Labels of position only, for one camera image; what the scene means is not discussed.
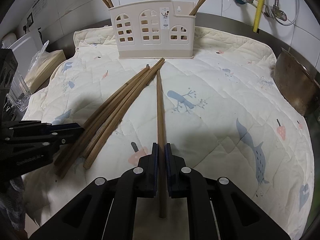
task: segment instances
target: glass cup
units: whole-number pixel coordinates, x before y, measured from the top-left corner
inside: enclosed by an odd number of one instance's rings
[[[7,98],[11,104],[17,106],[21,112],[25,111],[29,104],[31,92],[26,85],[23,77],[19,72],[16,72],[11,83],[10,92],[7,94]]]

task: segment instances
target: quilted mat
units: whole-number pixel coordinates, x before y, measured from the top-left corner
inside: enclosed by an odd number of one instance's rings
[[[32,95],[25,120],[82,125],[121,85],[157,62],[119,60],[112,27],[76,32],[74,42],[74,57]],[[304,118],[271,77],[275,62],[263,43],[196,27],[194,58],[166,59],[161,68],[166,140],[189,167],[211,179],[228,177],[299,239],[312,202],[314,159]],[[117,178],[135,167],[156,140],[153,80],[92,168],[85,170],[79,158],[62,180],[53,164],[24,176],[27,213],[44,224],[96,177]],[[157,200],[138,200],[134,239],[188,239],[185,200],[168,200],[166,219],[157,210]]]

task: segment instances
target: fish print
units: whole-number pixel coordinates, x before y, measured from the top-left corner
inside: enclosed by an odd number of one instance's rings
[[[258,184],[260,185],[262,182],[269,183],[268,181],[266,181],[264,179],[264,171],[266,168],[266,159],[265,159],[264,153],[261,149],[263,142],[255,147],[253,145],[253,140],[252,140],[250,133],[248,133],[248,130],[246,129],[246,127],[244,127],[239,122],[238,118],[236,120],[236,126],[238,129],[240,140],[243,141],[246,145],[248,145],[254,153],[255,160],[256,160],[256,178],[257,178]]]

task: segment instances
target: strawberry print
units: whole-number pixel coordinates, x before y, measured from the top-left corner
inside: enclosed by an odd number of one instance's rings
[[[277,119],[279,127],[277,128],[277,133],[281,136],[282,140],[285,140],[285,127],[281,126],[279,120]]]

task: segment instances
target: sticker on wall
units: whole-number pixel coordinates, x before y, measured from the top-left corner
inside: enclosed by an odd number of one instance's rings
[[[160,28],[161,30],[169,30],[169,7],[160,7]]]
[[[47,5],[47,0],[38,0],[36,4],[32,7],[33,17],[36,18],[40,14],[40,12],[47,7]]]

